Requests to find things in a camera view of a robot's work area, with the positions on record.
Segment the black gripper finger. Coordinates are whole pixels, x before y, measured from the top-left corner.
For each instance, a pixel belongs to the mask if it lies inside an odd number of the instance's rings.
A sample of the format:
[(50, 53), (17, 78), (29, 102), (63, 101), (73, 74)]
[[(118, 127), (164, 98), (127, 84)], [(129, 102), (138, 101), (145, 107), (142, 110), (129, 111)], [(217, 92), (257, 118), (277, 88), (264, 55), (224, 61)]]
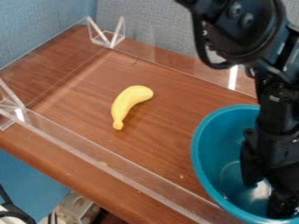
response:
[(288, 219), (299, 207), (299, 163), (273, 169), (265, 178), (272, 186), (265, 215)]
[(240, 152), (241, 179), (245, 186), (253, 186), (266, 176), (262, 170), (260, 157), (248, 151)]

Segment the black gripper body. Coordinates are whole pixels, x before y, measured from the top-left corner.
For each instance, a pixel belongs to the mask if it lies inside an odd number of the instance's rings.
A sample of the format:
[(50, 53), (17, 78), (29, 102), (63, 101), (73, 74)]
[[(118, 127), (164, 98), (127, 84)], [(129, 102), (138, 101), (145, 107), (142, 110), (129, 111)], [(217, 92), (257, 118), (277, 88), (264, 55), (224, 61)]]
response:
[(273, 169), (299, 163), (299, 133), (278, 136), (257, 129), (244, 129), (241, 151), (260, 157), (266, 176)]

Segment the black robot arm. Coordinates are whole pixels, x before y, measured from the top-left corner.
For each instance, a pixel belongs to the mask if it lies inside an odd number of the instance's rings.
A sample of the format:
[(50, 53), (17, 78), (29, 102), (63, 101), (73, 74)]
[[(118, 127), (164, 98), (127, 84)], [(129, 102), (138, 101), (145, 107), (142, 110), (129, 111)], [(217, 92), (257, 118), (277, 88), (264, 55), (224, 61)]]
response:
[(201, 62), (222, 70), (241, 65), (254, 80), (256, 127), (244, 130), (242, 183), (265, 179), (265, 215), (290, 218), (299, 209), (299, 28), (281, 0), (173, 0), (190, 13)]

